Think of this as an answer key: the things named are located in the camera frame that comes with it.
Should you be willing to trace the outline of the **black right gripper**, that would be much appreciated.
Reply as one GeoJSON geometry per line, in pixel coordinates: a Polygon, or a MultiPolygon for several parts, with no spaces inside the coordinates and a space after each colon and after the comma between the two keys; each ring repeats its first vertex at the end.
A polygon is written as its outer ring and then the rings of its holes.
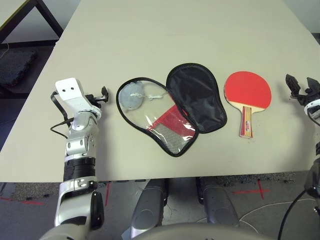
{"type": "Polygon", "coordinates": [[[298,103],[304,107],[320,98],[320,83],[310,77],[307,77],[306,79],[308,88],[305,90],[305,94],[299,94],[301,87],[297,79],[290,74],[285,76],[285,82],[291,91],[290,97],[296,99],[298,103]]]}

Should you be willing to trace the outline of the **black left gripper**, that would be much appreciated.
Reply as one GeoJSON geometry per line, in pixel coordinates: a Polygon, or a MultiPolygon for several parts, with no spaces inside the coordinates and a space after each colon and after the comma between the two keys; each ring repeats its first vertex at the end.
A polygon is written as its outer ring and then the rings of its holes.
{"type": "MultiPolygon", "coordinates": [[[[109,101],[109,93],[108,93],[108,91],[107,91],[105,86],[102,87],[101,94],[103,95],[102,96],[102,101],[107,103],[109,101]]],[[[98,100],[92,94],[87,94],[87,95],[85,95],[85,97],[91,103],[91,105],[93,105],[93,106],[95,106],[97,108],[101,108],[101,104],[99,103],[100,100],[98,100]]]]}

